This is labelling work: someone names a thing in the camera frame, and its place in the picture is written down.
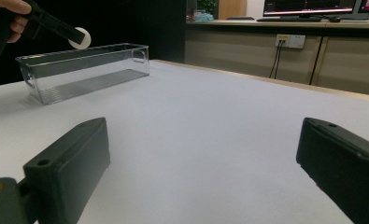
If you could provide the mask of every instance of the transparent storage bin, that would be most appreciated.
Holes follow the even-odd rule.
[[[16,58],[30,95],[42,105],[149,75],[149,47],[116,44]]]

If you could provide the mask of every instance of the black cable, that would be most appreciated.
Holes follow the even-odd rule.
[[[271,73],[269,74],[269,78],[271,78],[272,73],[274,73],[274,69],[275,69],[275,64],[277,63],[277,55],[279,53],[279,50],[282,48],[284,41],[283,40],[279,40],[279,43],[277,44],[277,52],[275,53],[275,60],[274,60],[274,65],[272,65],[272,70]]]
[[[280,62],[280,52],[282,51],[282,46],[280,46],[280,48],[279,48],[279,54],[278,54],[278,56],[277,56],[277,68],[275,69],[275,76],[274,76],[274,79],[277,79],[277,69],[279,68],[279,62]]]

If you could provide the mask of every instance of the hand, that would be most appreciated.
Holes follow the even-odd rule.
[[[15,16],[14,21],[10,24],[12,30],[12,36],[9,38],[8,43],[14,43],[21,37],[21,33],[24,31],[24,27],[27,24],[27,20],[21,16],[28,14],[32,11],[32,8],[26,2],[22,0],[0,0],[0,7],[4,7],[10,11],[18,13]]]

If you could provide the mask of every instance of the wooden cabinet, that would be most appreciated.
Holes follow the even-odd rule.
[[[225,20],[234,16],[246,16],[247,0],[220,0],[219,20]]]

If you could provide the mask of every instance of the dark background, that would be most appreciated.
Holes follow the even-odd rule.
[[[35,0],[50,15],[86,29],[91,47],[119,43],[149,46],[149,58],[184,63],[186,0]],[[46,30],[22,37],[0,57],[0,85],[22,81],[15,57],[73,49]]]

